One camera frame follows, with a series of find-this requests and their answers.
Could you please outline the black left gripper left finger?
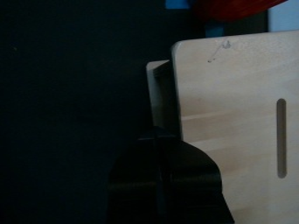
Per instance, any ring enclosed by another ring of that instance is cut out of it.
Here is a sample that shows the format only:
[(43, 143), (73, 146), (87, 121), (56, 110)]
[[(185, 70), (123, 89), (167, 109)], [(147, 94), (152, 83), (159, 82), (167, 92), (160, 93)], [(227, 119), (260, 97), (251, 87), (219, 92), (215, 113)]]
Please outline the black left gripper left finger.
[(148, 130), (116, 159), (108, 177), (107, 224), (159, 224), (159, 130)]

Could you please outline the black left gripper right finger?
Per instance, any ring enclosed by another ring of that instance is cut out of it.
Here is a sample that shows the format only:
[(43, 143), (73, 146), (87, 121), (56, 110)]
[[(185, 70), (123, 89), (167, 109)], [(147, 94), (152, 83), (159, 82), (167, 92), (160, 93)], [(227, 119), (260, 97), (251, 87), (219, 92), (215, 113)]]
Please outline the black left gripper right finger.
[(159, 129), (159, 157), (171, 224), (235, 224), (211, 157), (164, 129)]

